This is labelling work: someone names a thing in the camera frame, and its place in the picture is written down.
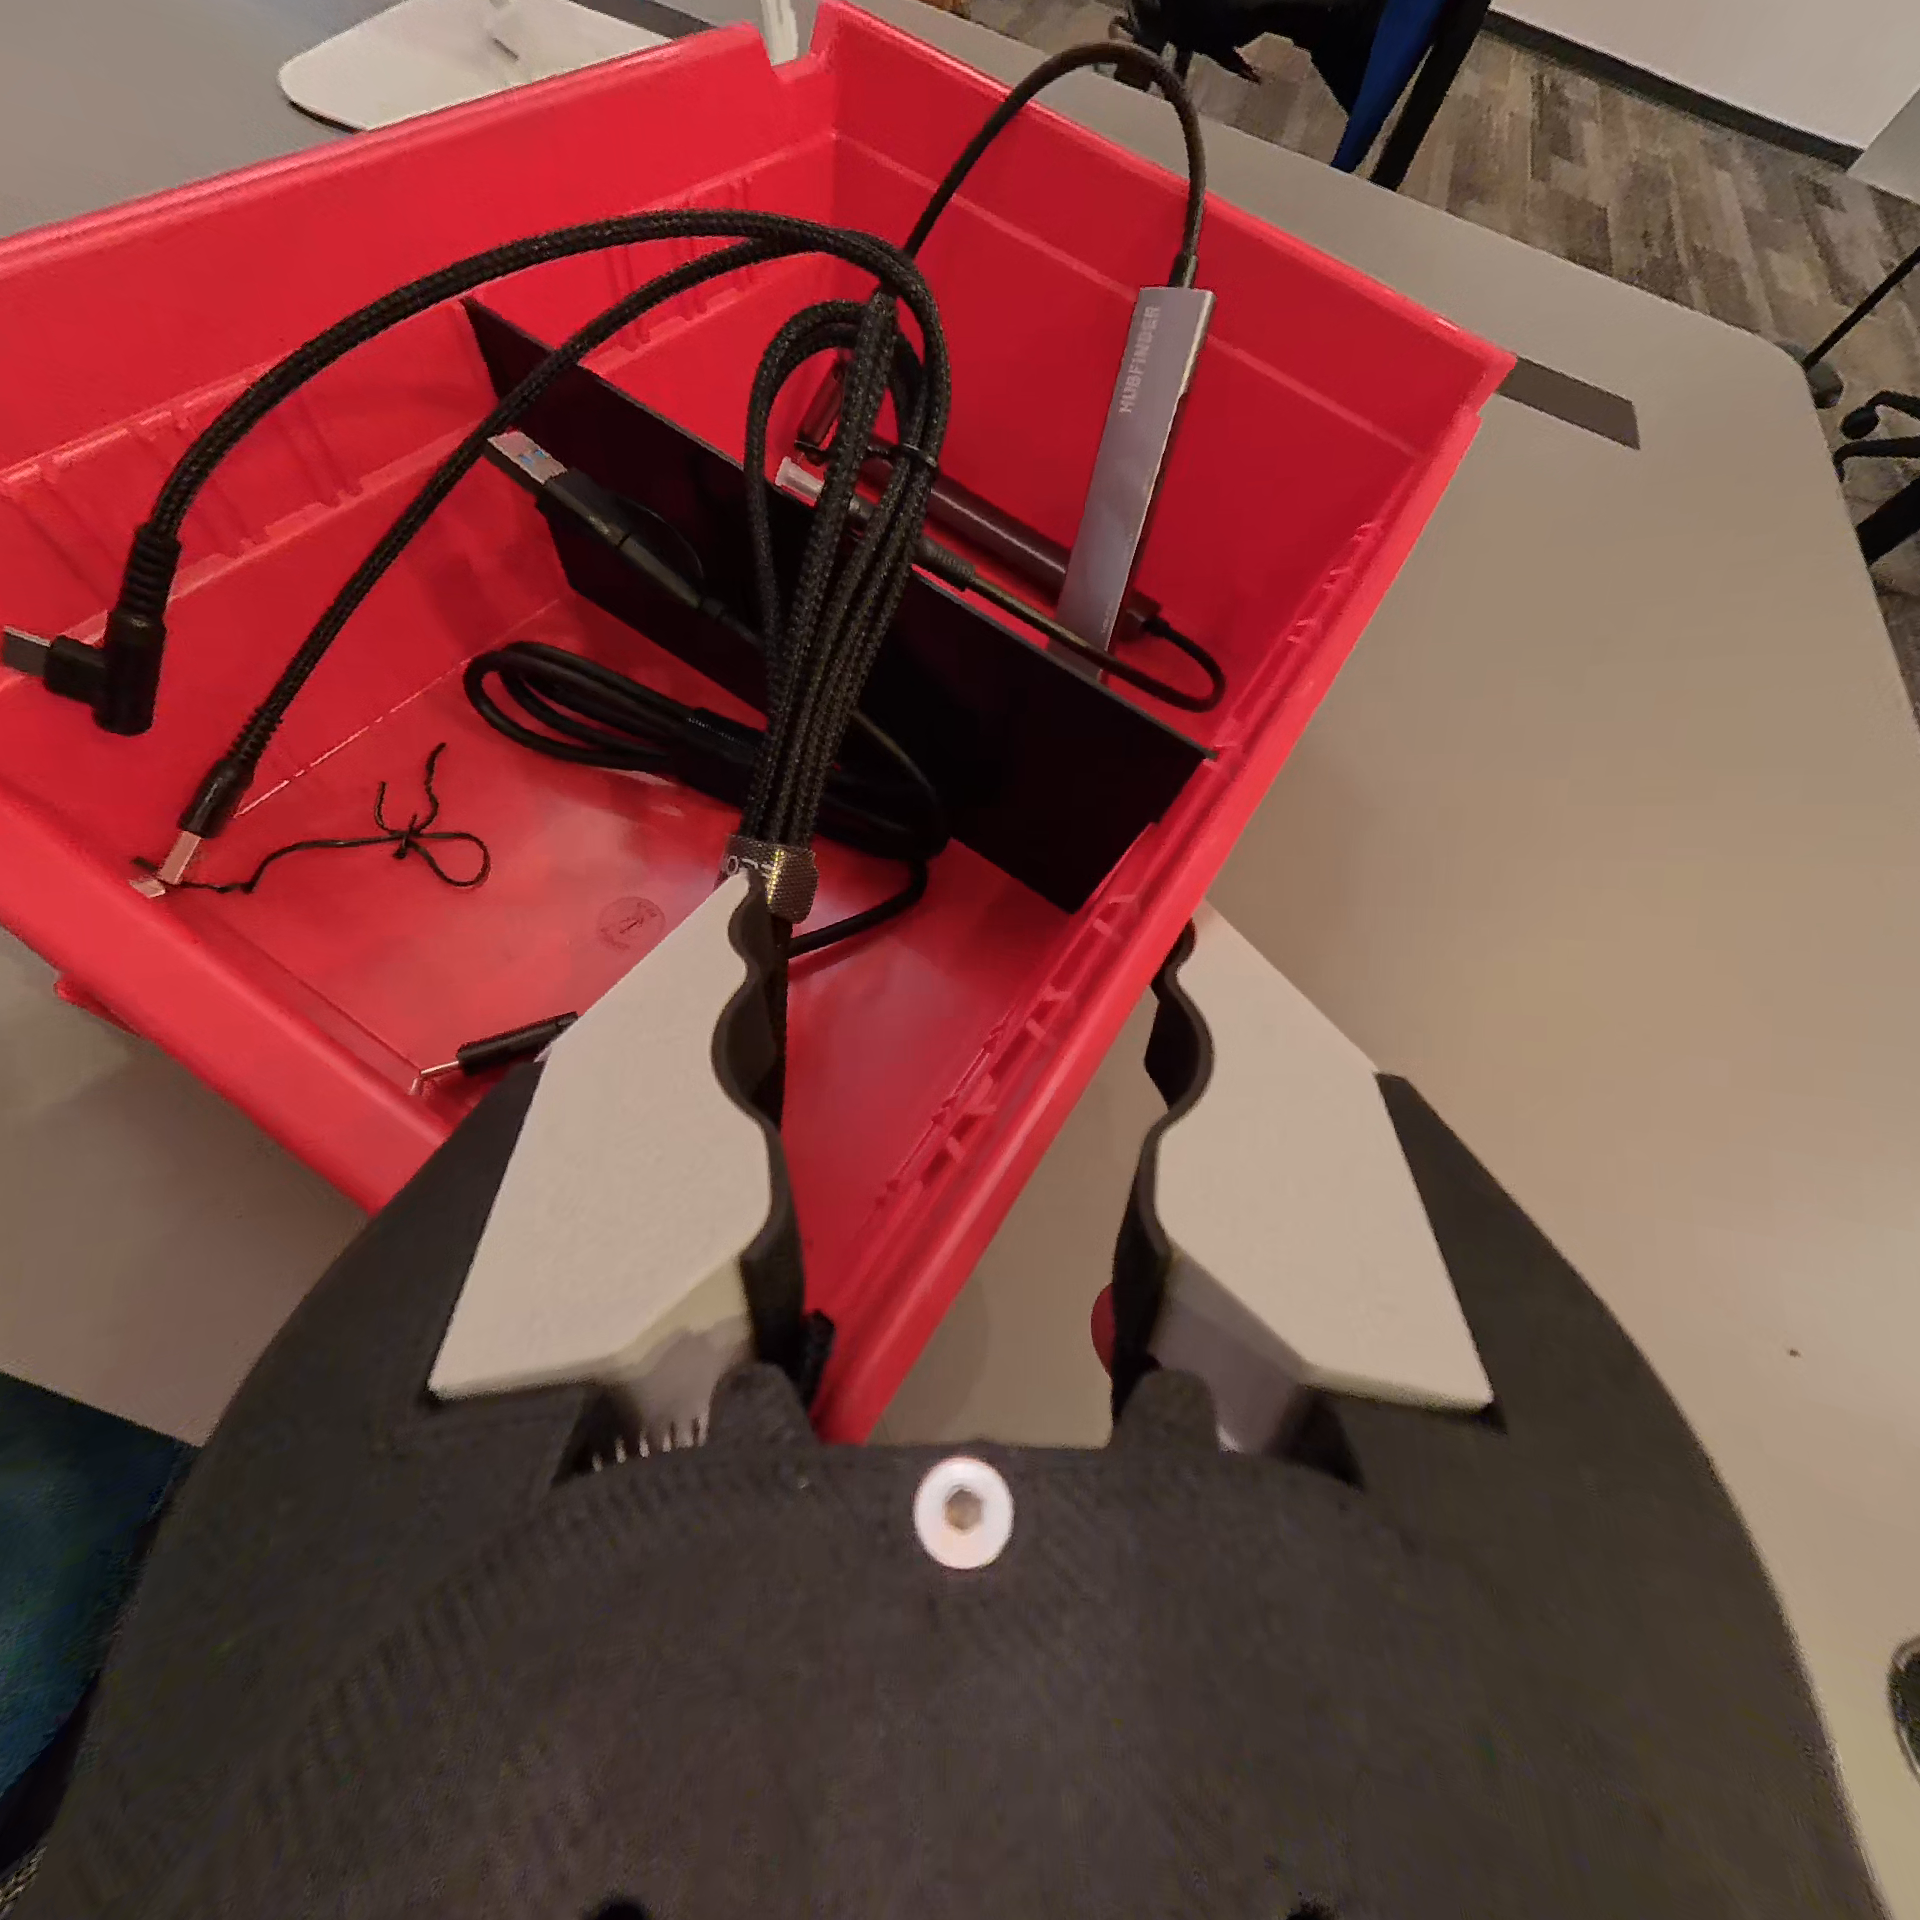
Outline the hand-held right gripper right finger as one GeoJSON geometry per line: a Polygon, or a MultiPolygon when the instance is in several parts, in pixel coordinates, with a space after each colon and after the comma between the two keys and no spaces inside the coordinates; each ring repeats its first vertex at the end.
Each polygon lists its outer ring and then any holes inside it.
{"type": "Polygon", "coordinates": [[[1230,1451],[1309,1393],[1476,1417],[1497,1393],[1380,1076],[1228,921],[1151,979],[1144,1131],[1111,1269],[1111,1405],[1197,1379],[1230,1451]]]}

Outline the black bin divider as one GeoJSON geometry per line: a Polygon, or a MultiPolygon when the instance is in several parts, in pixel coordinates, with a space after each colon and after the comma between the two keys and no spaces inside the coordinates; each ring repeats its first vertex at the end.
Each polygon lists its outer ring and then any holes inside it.
{"type": "MultiPolygon", "coordinates": [[[[744,624],[754,592],[746,476],[586,367],[568,367],[519,424],[564,467],[663,520],[684,576],[744,624]]],[[[953,837],[1073,911],[1174,801],[1205,751],[1086,679],[989,609],[916,571],[858,708],[924,771],[953,837]]]]}

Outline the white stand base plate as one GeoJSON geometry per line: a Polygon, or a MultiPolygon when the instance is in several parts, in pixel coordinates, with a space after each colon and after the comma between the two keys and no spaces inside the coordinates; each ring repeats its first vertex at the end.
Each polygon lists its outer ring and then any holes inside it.
{"type": "Polygon", "coordinates": [[[287,57],[279,92],[325,125],[389,128],[701,29],[666,4],[398,1],[287,57]]]}

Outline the grey lettered USB hub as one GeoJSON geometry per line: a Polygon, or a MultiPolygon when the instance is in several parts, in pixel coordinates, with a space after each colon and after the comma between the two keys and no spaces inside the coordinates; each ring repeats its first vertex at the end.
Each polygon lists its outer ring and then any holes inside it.
{"type": "Polygon", "coordinates": [[[1125,77],[1154,89],[1174,110],[1184,137],[1185,179],[1181,237],[1167,283],[1141,291],[1125,334],[1111,406],[1053,616],[1068,656],[1086,672],[1104,676],[1119,670],[1113,659],[1113,637],[1133,585],[1172,435],[1213,317],[1213,295],[1194,283],[1209,165],[1185,83],[1160,57],[1127,39],[1086,40],[1045,57],[1006,92],[998,108],[959,150],[903,239],[903,252],[909,255],[921,252],[959,184],[1021,108],[1050,83],[1096,64],[1113,64],[1125,77]]]}

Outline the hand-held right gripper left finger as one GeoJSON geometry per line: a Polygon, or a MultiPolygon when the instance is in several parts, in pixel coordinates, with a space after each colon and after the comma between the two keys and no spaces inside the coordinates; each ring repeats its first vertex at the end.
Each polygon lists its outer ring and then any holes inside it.
{"type": "Polygon", "coordinates": [[[804,1351],[800,1220],[761,1086],[775,921],[737,870],[538,1062],[426,1379],[708,1403],[804,1351]]]}

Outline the black thread loop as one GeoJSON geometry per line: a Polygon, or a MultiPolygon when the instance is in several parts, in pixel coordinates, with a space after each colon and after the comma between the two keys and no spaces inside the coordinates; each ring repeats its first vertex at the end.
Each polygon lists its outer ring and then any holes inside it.
{"type": "Polygon", "coordinates": [[[389,783],[375,788],[373,830],[359,833],[305,837],[264,853],[249,873],[225,879],[177,877],[164,879],[160,865],[149,859],[135,861],[130,887],[144,897],[164,897],[175,892],[207,896],[254,896],[263,879],[280,863],[297,856],[381,853],[391,861],[413,859],[434,879],[454,892],[472,892],[489,881],[494,856],[489,843],[469,830],[441,825],[441,760],[447,742],[436,742],[423,757],[421,807],[404,822],[389,817],[389,783]]]}

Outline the dark plain USB hub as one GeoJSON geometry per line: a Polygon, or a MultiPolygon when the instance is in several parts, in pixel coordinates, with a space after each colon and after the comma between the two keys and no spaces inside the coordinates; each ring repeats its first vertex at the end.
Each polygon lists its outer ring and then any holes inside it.
{"type": "MultiPolygon", "coordinates": [[[[985,496],[949,481],[918,448],[873,440],[858,449],[852,470],[809,453],[797,459],[786,454],[766,470],[766,454],[757,449],[744,473],[752,485],[757,599],[775,653],[776,704],[793,686],[815,686],[809,695],[815,708],[834,697],[848,710],[856,684],[873,672],[913,569],[981,597],[1078,665],[1061,647],[1056,606],[1021,595],[1021,587],[1061,592],[1063,548],[985,496]]],[[[1200,684],[1151,675],[1114,651],[1119,670],[1096,679],[1176,713],[1212,713],[1224,702],[1222,665],[1160,613],[1121,609],[1119,637],[1174,648],[1197,670],[1200,684]]]]}

